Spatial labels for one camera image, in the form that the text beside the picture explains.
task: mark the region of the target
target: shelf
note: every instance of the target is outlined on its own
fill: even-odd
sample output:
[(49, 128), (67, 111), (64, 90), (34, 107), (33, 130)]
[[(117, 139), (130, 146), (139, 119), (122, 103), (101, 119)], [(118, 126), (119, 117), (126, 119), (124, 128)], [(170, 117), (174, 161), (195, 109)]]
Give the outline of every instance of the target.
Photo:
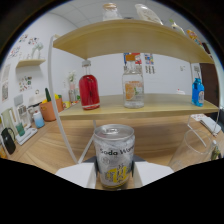
[(142, 20), (110, 20), (87, 25), (59, 37), (53, 47), (83, 59), (140, 52), (211, 63), (210, 56), (188, 36), (172, 28)]
[(218, 107), (204, 101), (203, 107), (191, 104), (191, 96), (178, 94), (145, 94), (145, 106), (128, 109), (123, 95), (100, 97), (100, 108), (83, 110), (81, 102), (59, 113), (61, 120), (107, 120), (122, 118), (169, 117), (218, 112)]
[(37, 66), (45, 62), (45, 59), (29, 59), (29, 60), (21, 60), (18, 62), (16, 68), (26, 67), (26, 66)]

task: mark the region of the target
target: red bottle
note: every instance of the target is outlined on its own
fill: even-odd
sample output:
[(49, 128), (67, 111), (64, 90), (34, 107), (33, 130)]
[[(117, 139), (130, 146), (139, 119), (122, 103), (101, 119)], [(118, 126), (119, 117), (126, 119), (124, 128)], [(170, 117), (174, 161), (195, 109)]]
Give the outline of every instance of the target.
[(82, 108), (92, 110), (100, 107), (100, 97), (98, 92), (97, 79), (90, 74), (91, 62), (82, 62), (84, 76), (79, 80), (79, 92)]

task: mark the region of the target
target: can label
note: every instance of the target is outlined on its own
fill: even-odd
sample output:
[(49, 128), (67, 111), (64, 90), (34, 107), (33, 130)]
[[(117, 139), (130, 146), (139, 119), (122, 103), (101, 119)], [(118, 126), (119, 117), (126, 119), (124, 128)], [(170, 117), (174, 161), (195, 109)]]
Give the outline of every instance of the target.
[(128, 181), (132, 168), (135, 136), (126, 141), (94, 138), (100, 180), (105, 187), (118, 187)]
[(204, 91), (200, 91), (200, 93), (198, 94), (198, 102), (204, 103)]

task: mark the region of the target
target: soda can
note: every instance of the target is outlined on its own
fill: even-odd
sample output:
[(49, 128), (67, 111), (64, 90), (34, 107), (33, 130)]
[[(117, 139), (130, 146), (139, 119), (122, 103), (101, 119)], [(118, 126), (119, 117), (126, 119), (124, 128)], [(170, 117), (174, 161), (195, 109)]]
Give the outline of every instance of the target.
[(104, 187), (125, 184), (132, 170), (134, 129), (120, 124), (108, 124), (94, 130), (94, 146), (100, 181)]

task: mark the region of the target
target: ceiling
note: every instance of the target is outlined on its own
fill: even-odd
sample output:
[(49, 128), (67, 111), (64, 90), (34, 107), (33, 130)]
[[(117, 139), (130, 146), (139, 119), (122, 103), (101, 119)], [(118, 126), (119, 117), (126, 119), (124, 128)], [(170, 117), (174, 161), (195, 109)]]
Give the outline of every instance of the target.
[[(135, 4), (144, 4), (162, 20), (163, 25), (171, 27), (169, 19), (173, 19), (177, 25), (183, 28), (184, 31), (190, 29), (194, 31), (202, 42), (208, 42), (200, 31), (193, 26), (187, 19), (181, 16), (176, 11), (152, 0), (114, 0), (122, 17), (133, 17), (139, 20)], [(77, 28), (86, 26), (88, 24), (103, 21), (102, 5), (108, 3), (106, 0), (73, 0), (64, 3), (48, 13), (59, 15)]]

